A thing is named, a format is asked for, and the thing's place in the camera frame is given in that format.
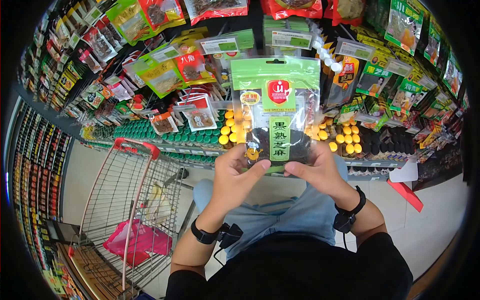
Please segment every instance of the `hand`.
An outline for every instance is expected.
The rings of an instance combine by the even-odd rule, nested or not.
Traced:
[[[334,195],[339,189],[343,189],[346,184],[338,173],[330,146],[326,142],[320,141],[312,145],[311,166],[290,161],[285,164],[283,174],[284,176],[292,174],[302,178],[319,192],[330,196]]]
[[[225,214],[243,203],[271,165],[268,159],[259,160],[242,173],[241,168],[247,166],[244,154],[245,144],[238,144],[215,160],[213,193],[209,205],[214,205]]]

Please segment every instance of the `jeans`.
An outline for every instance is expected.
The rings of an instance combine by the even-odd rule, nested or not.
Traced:
[[[345,161],[334,155],[336,168],[343,180],[348,180]],[[212,197],[213,182],[200,180],[193,188],[193,200],[201,213]],[[328,195],[319,193],[307,183],[307,188],[298,200],[282,215],[273,216],[243,203],[228,212],[225,222],[237,224],[243,231],[242,237],[225,249],[227,260],[247,249],[257,240],[276,231],[296,232],[313,236],[330,245],[335,245],[333,221],[337,215],[335,203]]]

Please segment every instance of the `shopping cart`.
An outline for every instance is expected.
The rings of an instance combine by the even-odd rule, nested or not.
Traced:
[[[154,145],[116,139],[100,167],[69,251],[106,299],[130,299],[170,264],[194,204],[175,224],[186,169]]]

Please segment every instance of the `red label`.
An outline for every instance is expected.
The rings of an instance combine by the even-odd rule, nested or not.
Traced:
[[[290,83],[286,80],[271,80],[268,82],[268,97],[277,104],[284,103],[290,92]]]

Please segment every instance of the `store aisle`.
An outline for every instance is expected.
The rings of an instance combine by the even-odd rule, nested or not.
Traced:
[[[64,222],[79,224],[84,206],[92,188],[106,152],[86,148],[78,143],[74,145],[65,180],[63,203]],[[184,180],[195,185],[203,178],[213,179],[209,170],[188,168],[189,177]],[[421,213],[417,212],[386,182],[349,181],[352,186],[359,185],[366,196],[379,207],[385,217],[388,232],[407,261],[414,279],[421,276],[440,256],[458,230],[463,219],[467,203],[467,187],[459,175],[447,182],[431,187],[416,194],[424,204]],[[302,180],[276,177],[263,177],[254,187],[247,202],[250,204],[283,200],[298,196],[305,189]],[[182,188],[177,210],[177,228],[180,228],[192,202],[192,191]],[[193,219],[198,215],[195,210]],[[355,237],[346,235],[347,247],[356,250]],[[343,247],[342,235],[337,233],[336,245]],[[222,251],[217,258],[225,263]],[[206,265],[207,278],[211,277],[221,265],[212,257]],[[158,278],[148,284],[144,290],[154,297],[165,295],[169,271],[165,270]]]

